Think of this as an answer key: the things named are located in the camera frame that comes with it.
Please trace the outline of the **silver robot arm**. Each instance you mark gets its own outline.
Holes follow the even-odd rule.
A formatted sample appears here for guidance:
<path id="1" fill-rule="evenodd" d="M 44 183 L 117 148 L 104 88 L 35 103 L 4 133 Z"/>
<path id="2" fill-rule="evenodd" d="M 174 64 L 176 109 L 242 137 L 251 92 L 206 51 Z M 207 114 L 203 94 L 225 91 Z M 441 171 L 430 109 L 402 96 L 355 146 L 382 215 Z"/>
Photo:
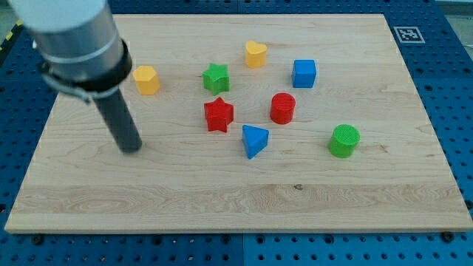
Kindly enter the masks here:
<path id="1" fill-rule="evenodd" d="M 8 0 L 44 59 L 51 88 L 85 102 L 115 93 L 132 60 L 107 0 Z"/>

